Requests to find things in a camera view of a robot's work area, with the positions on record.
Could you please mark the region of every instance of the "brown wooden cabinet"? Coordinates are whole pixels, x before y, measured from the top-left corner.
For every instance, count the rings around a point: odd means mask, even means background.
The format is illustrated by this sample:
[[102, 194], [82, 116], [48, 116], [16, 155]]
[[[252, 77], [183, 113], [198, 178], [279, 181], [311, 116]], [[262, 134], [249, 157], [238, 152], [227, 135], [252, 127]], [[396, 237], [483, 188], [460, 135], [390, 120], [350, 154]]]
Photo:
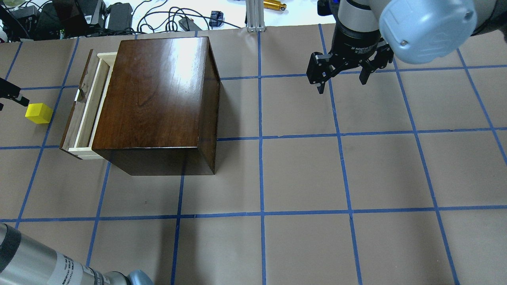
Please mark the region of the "brown wooden cabinet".
[[[73, 140], [87, 141], [92, 155], [130, 175], [214, 174], [220, 78], [209, 39], [122, 41], [111, 61], [112, 72], [85, 70], [85, 87], [91, 74], [109, 77], [102, 88], [95, 82], [103, 94], [93, 123], [83, 123], [93, 108], [80, 115], [74, 107], [61, 148], [76, 155]], [[87, 90], [79, 92], [77, 103], [93, 101]], [[88, 140], [67, 135], [75, 133], [76, 115], [81, 127], [92, 126]]]

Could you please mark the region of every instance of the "gold cylinder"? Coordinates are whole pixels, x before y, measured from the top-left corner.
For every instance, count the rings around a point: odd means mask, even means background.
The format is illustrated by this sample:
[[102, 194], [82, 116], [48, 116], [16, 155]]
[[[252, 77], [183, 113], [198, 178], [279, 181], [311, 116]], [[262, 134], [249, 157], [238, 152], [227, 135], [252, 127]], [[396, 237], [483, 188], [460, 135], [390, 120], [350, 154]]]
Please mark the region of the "gold cylinder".
[[282, 2], [277, 0], [264, 0], [264, 8], [275, 11], [285, 11], [285, 9], [287, 9], [287, 4], [282, 4]]

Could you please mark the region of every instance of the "yellow block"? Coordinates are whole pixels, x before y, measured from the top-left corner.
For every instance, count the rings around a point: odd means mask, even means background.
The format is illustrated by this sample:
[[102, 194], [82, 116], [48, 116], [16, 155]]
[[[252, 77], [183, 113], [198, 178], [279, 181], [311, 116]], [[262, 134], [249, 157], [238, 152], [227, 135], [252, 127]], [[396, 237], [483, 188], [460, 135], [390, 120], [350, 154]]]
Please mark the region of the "yellow block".
[[36, 124], [48, 124], [53, 110], [44, 103], [29, 104], [25, 117]]

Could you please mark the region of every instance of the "metal post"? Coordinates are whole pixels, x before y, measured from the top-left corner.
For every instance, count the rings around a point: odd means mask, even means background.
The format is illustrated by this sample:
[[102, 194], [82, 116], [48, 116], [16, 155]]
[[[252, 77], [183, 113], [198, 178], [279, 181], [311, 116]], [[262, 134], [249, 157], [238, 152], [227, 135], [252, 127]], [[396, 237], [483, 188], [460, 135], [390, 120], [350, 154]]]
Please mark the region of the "metal post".
[[246, 0], [246, 28], [248, 32], [266, 30], [263, 0]]

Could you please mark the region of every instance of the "tiled floor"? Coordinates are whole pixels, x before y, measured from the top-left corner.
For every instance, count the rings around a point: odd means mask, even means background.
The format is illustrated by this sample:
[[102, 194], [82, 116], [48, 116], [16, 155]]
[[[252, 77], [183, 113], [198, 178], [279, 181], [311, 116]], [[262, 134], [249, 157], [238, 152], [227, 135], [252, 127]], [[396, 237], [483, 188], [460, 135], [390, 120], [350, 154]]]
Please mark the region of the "tiled floor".
[[365, 86], [352, 70], [319, 95], [304, 72], [332, 33], [137, 37], [211, 39], [217, 173], [184, 177], [133, 177], [58, 149], [89, 49], [132, 37], [0, 44], [0, 76], [55, 109], [34, 125], [2, 100], [0, 222], [156, 284], [505, 284], [503, 35], [396, 61]]

